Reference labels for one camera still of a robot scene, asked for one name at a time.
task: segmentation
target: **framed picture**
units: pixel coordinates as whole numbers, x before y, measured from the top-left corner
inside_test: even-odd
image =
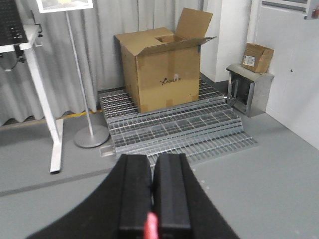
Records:
[[[92,0],[36,0],[40,13],[93,8]]]

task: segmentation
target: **metal platform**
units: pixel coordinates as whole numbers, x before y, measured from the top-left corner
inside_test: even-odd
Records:
[[[147,113],[138,112],[125,90],[99,99],[118,156],[146,154],[154,165],[160,153],[186,153],[193,164],[257,143],[224,96],[202,80],[198,101]]]

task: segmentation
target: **metal cabinet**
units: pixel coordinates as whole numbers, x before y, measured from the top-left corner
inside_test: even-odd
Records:
[[[252,72],[240,64],[232,64],[226,70],[229,71],[228,105],[248,117],[264,113],[274,76]]]

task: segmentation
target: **concrete floor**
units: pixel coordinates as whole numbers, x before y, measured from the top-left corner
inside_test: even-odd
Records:
[[[193,167],[241,239],[319,239],[319,151],[276,120],[242,116],[259,145]],[[102,114],[94,124],[105,124]],[[64,123],[62,171],[50,175],[52,141],[44,122],[0,128],[0,239],[23,239],[83,201],[115,164],[111,145],[78,148],[85,117]]]

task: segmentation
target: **red object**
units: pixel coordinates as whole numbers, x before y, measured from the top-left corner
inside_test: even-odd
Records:
[[[148,213],[144,224],[144,239],[159,239],[159,220],[155,213]]]
[[[319,17],[319,5],[313,10],[312,17],[313,18]]]

